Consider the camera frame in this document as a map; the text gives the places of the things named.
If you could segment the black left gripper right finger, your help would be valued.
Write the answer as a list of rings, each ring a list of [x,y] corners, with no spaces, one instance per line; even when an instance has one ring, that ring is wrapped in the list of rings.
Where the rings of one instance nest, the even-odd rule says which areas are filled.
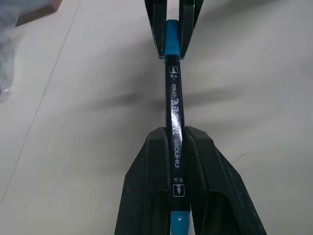
[[[185,128],[187,190],[197,235],[264,235],[266,230],[240,174],[194,127]]]

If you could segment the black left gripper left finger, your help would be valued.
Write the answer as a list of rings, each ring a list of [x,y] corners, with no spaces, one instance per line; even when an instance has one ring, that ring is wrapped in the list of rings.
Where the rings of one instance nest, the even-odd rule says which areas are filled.
[[[169,152],[163,127],[148,134],[126,173],[114,233],[170,233]]]

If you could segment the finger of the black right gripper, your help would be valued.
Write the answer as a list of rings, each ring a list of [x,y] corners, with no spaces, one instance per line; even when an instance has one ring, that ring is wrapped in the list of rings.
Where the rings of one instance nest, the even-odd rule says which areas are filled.
[[[179,45],[181,59],[185,57],[188,50],[202,4],[203,0],[179,1]]]
[[[160,59],[164,58],[167,0],[145,0],[145,7]]]

